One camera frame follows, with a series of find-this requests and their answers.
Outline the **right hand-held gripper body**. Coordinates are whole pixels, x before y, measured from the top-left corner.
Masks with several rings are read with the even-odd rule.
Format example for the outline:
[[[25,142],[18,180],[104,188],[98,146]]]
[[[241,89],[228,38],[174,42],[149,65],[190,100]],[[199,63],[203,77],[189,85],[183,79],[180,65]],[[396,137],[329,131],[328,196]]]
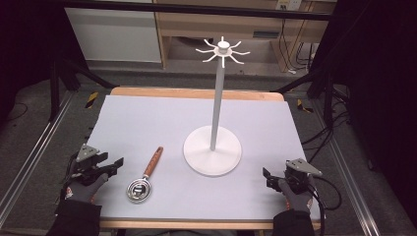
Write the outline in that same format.
[[[323,172],[303,158],[286,161],[284,171],[286,182],[295,194],[309,190],[309,176],[322,176]]]

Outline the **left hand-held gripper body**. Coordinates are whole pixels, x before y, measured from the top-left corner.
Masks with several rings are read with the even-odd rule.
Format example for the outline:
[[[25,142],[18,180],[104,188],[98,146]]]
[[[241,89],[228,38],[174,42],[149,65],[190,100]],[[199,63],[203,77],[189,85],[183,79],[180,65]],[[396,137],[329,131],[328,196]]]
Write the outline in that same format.
[[[92,184],[101,174],[101,167],[94,163],[94,157],[100,154],[99,149],[83,144],[75,158],[75,170],[71,179],[83,185]]]

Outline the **metal strainer with wooden handle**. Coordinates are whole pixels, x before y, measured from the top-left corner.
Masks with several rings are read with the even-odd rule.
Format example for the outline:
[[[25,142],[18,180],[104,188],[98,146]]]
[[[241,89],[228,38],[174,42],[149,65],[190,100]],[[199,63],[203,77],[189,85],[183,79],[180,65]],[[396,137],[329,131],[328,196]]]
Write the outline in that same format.
[[[129,201],[134,204],[138,204],[146,200],[150,195],[150,182],[149,177],[152,174],[154,168],[157,166],[158,161],[163,153],[163,147],[158,147],[149,161],[149,164],[143,174],[142,178],[133,180],[127,187],[126,195]]]

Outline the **white hook stand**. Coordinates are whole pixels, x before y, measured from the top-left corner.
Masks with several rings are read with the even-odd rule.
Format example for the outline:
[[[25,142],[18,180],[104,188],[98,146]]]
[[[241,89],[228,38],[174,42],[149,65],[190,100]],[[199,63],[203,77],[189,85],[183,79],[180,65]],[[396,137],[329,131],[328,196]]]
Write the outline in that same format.
[[[247,52],[235,51],[241,44],[231,45],[222,36],[217,44],[205,39],[210,50],[197,49],[200,53],[211,53],[210,62],[217,59],[215,89],[210,126],[203,126],[189,134],[183,145],[183,154],[188,165],[196,172],[209,176],[223,176],[232,171],[240,162],[242,146],[234,133],[219,125],[220,108],[223,95],[225,61],[230,58],[240,64],[234,55],[247,55]]]

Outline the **person's right hand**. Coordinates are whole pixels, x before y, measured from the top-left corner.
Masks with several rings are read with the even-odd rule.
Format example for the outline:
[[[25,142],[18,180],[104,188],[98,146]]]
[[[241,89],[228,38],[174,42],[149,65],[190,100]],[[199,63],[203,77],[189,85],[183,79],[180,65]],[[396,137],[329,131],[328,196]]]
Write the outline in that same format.
[[[288,183],[284,180],[279,180],[278,186],[286,198],[288,209],[303,211],[307,212],[308,214],[311,213],[313,195],[310,190],[307,190],[301,194],[295,194],[289,187]]]

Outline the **person's left hand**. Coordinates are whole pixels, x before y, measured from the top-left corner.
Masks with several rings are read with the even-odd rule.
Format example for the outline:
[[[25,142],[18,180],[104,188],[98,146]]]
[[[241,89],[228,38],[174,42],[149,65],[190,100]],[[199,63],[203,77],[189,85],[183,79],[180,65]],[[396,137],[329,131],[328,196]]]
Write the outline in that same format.
[[[79,182],[71,183],[65,191],[65,200],[92,204],[98,189],[108,181],[108,174],[101,174],[92,184],[85,186]]]

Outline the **pale grey table mat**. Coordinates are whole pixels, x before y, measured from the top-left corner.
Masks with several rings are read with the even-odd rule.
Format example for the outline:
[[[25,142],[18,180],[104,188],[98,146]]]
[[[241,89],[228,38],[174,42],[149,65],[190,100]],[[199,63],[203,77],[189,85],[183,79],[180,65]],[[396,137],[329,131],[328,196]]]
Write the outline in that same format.
[[[288,104],[222,102],[220,124],[237,136],[243,154],[237,167],[220,177],[197,173],[183,155],[189,134],[210,124],[212,106],[210,99],[105,98],[89,145],[108,152],[110,162],[123,157],[124,164],[95,197],[102,217],[258,221],[285,210],[285,198],[267,187],[263,168],[280,176],[287,160],[304,155]],[[149,177],[150,195],[134,204],[127,187],[143,177],[158,147],[163,153]]]

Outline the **yellow black floor tape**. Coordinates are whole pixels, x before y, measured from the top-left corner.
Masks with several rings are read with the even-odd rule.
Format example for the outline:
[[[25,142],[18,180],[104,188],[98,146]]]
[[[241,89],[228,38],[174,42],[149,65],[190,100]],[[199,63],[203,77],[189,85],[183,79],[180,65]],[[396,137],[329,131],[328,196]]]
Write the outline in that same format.
[[[86,108],[91,108],[92,105],[94,104],[95,100],[97,99],[98,96],[98,92],[94,91],[89,95],[89,99],[86,103]]]
[[[307,113],[314,113],[314,109],[310,107],[305,107],[301,99],[297,99],[297,109],[305,111]]]

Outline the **white cabinet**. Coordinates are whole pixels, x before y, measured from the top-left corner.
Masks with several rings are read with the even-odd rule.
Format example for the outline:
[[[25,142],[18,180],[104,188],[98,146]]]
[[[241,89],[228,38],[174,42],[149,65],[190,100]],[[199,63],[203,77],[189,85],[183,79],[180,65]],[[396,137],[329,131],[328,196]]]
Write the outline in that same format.
[[[160,63],[153,13],[66,8],[90,61]]]

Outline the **black curtain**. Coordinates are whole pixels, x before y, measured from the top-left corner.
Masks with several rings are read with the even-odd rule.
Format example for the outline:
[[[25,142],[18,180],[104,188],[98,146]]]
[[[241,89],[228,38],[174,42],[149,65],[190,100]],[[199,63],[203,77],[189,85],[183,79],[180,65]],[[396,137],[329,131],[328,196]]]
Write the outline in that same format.
[[[417,227],[417,0],[336,0],[313,70],[348,86],[365,149]]]
[[[20,89],[47,78],[58,45],[52,30],[63,16],[59,5],[0,0],[0,124]]]

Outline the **wooden desk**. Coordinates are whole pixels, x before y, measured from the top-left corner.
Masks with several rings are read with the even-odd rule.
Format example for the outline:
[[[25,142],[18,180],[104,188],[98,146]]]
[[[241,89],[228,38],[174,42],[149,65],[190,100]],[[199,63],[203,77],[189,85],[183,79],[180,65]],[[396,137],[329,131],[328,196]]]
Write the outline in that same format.
[[[277,0],[152,0],[156,4],[179,4],[276,10]],[[332,13],[337,0],[302,0],[297,12]],[[234,17],[200,14],[157,13],[159,49],[167,64],[174,36],[190,38],[265,39],[270,42],[279,69],[295,67],[296,52],[303,43],[319,43],[328,26],[326,21]]]

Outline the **metal floor rail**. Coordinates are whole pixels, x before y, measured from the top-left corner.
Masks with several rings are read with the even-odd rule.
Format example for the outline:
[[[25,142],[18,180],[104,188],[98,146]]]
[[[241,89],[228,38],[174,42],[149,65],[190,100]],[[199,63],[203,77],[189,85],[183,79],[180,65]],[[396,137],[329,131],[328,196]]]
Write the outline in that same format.
[[[375,219],[373,218],[368,205],[359,189],[357,182],[354,179],[347,163],[344,159],[342,151],[335,138],[331,138],[329,142],[332,157],[335,166],[339,172],[346,193],[356,213],[358,221],[365,236],[381,236],[381,232]]]
[[[33,173],[45,149],[52,140],[75,94],[76,93],[74,91],[66,91],[64,93],[63,99],[59,103],[57,114],[45,126],[35,145],[31,149],[30,154],[26,158],[23,166],[14,178],[5,196],[0,201],[0,229],[3,227],[29,177]]]

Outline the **black frame stand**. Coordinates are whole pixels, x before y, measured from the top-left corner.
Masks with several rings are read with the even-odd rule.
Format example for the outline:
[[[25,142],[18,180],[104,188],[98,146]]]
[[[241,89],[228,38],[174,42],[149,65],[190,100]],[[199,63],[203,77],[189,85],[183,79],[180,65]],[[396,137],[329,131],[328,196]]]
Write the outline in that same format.
[[[82,74],[93,82],[101,85],[106,89],[117,88],[105,79],[91,72],[88,68],[83,67],[70,59],[57,58],[50,63],[50,117],[49,120],[54,120],[60,110],[60,84],[63,84],[67,90],[76,91],[81,87],[77,78],[77,74]]]
[[[335,85],[347,86],[348,82],[337,72],[331,72],[326,68],[316,68],[311,70],[307,75],[289,83],[281,88],[273,89],[272,92],[284,94],[291,89],[295,89],[303,84],[310,83],[307,90],[309,98],[318,98],[323,92],[325,94],[324,120],[325,124],[331,126],[332,121],[332,97]]]

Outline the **white wall socket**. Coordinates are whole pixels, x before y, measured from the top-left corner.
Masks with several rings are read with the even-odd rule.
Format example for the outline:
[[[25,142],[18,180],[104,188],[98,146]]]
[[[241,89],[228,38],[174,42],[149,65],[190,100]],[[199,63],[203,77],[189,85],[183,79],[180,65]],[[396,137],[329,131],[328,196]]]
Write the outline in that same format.
[[[301,6],[302,0],[277,0],[275,9],[285,11],[297,11]]]

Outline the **black horizontal frame bar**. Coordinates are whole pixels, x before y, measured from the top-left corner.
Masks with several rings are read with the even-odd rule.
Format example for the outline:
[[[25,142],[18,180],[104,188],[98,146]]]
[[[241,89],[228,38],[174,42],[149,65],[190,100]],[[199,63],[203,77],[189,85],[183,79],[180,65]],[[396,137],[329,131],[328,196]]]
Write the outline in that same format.
[[[116,1],[97,1],[97,0],[57,0],[63,7],[95,9],[95,10],[118,10],[118,11],[139,11],[157,12],[173,14],[200,14],[216,16],[234,17],[255,17],[271,19],[291,19],[291,20],[312,20],[330,21],[334,18],[330,13],[310,13],[297,11],[263,10],[236,7],[214,7],[198,5],[179,5],[179,4],[153,4],[153,3],[134,3]]]

